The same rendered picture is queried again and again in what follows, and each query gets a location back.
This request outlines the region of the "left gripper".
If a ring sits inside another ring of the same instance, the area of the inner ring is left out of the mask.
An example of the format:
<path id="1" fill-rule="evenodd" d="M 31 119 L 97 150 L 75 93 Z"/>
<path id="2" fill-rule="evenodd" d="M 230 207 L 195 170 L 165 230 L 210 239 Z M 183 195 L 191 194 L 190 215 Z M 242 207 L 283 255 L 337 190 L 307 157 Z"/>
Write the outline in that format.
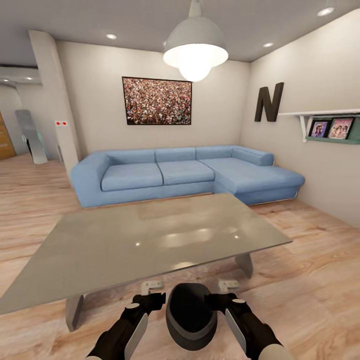
<path id="1" fill-rule="evenodd" d="M 132 298 L 132 302 L 136 302 L 140 300 L 145 300 L 148 302 L 151 313 L 151 311 L 158 311 L 162 309 L 163 304 L 166 303 L 166 293 L 165 292 L 163 294 L 151 293 L 149 295 L 144 295 L 144 296 L 137 294 Z"/>

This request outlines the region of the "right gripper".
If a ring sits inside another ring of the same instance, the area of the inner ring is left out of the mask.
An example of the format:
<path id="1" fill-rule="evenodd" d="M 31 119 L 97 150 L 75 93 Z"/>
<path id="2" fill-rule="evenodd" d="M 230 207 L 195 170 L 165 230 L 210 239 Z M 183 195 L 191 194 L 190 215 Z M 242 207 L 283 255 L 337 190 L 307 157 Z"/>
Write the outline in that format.
<path id="1" fill-rule="evenodd" d="M 222 304 L 226 298 L 237 298 L 237 296 L 232 292 L 228 294 L 210 293 L 209 295 L 204 295 L 205 305 L 209 306 L 212 311 L 221 311 L 222 313 Z"/>

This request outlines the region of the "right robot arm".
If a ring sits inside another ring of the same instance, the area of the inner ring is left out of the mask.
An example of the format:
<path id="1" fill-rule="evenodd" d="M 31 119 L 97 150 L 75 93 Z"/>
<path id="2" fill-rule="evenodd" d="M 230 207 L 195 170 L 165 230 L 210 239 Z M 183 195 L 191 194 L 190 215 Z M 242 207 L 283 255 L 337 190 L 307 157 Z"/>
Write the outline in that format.
<path id="1" fill-rule="evenodd" d="M 219 293 L 204 295 L 205 305 L 212 311 L 221 311 L 228 327 L 251 360 L 296 360 L 276 339 L 268 324 L 263 324 L 253 313 L 247 302 L 228 292 L 238 289 L 236 280 L 221 280 Z"/>

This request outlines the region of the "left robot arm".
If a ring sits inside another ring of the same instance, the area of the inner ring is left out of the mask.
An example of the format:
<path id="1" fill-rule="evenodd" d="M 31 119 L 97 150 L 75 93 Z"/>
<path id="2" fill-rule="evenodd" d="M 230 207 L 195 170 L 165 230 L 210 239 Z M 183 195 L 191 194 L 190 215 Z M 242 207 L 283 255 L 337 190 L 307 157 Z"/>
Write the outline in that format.
<path id="1" fill-rule="evenodd" d="M 161 310 L 166 303 L 165 292 L 151 293 L 150 290 L 163 288 L 164 280 L 144 281 L 141 295 L 132 298 L 120 319 L 99 337 L 95 348 L 84 360 L 130 360 L 147 329 L 151 311 Z"/>

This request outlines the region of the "cauldron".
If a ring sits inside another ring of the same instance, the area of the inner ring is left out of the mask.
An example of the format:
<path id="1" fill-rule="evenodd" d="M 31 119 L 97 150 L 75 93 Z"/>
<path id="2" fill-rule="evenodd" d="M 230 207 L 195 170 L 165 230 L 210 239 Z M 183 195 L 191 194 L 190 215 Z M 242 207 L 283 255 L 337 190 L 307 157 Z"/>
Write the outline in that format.
<path id="1" fill-rule="evenodd" d="M 197 351 L 212 340 L 218 313 L 206 305 L 210 292 L 199 283 L 180 283 L 169 295 L 165 319 L 170 337 L 186 350 Z"/>

